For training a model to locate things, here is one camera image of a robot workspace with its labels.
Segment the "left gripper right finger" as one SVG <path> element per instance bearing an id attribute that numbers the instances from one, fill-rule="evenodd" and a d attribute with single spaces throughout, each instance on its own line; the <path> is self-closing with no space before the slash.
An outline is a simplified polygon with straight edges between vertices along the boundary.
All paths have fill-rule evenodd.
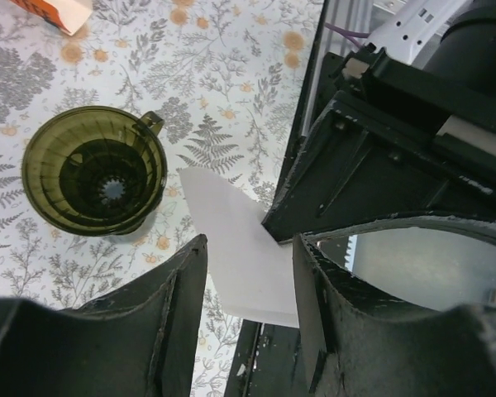
<path id="1" fill-rule="evenodd" d="M 396 299 L 293 239 L 305 369 L 314 396 L 445 396 L 430 309 Z"/>

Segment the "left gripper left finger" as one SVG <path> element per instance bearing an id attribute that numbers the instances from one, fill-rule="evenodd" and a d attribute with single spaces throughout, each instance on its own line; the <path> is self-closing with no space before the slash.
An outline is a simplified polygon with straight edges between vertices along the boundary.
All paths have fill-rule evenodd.
<path id="1" fill-rule="evenodd" d="M 164 264 L 79 308 L 74 396 L 187 396 L 207 274 L 198 235 Z"/>

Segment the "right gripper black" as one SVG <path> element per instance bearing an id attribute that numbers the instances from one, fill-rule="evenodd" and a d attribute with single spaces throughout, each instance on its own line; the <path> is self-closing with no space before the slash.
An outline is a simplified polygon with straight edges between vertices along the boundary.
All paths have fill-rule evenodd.
<path id="1" fill-rule="evenodd" d="M 359 104 L 345 93 L 329 101 L 339 91 Z M 418 227 L 496 246 L 489 194 L 396 128 L 496 181 L 496 59 L 438 51 L 417 69 L 383 50 L 329 52 L 314 114 L 263 221 L 277 242 Z"/>

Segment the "dark olive glass dripper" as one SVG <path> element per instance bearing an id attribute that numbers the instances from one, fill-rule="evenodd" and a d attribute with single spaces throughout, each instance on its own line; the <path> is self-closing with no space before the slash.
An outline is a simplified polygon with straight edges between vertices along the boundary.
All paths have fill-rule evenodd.
<path id="1" fill-rule="evenodd" d="M 70 109 L 43 124 L 26 146 L 21 179 L 31 206 L 52 226 L 104 237 L 137 230 L 159 206 L 167 159 L 165 121 L 149 111 Z"/>

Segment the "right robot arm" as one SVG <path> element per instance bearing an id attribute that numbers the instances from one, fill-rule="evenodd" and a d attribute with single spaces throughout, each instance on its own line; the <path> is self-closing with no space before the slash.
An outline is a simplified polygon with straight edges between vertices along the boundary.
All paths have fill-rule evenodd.
<path id="1" fill-rule="evenodd" d="M 496 246 L 496 1 L 326 1 L 263 226 L 405 227 Z"/>

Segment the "floral tablecloth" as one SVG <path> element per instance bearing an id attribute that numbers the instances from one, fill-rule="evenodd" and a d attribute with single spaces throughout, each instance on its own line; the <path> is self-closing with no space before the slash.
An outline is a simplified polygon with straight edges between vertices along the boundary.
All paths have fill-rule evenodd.
<path id="1" fill-rule="evenodd" d="M 0 396 L 221 396 L 241 320 L 188 209 L 263 212 L 319 1 L 0 1 Z"/>

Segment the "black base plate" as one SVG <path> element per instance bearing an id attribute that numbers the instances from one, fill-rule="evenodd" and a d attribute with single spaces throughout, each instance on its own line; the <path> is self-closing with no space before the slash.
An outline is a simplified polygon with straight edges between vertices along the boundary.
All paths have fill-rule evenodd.
<path id="1" fill-rule="evenodd" d="M 299 330 L 244 320 L 224 395 L 307 396 Z"/>

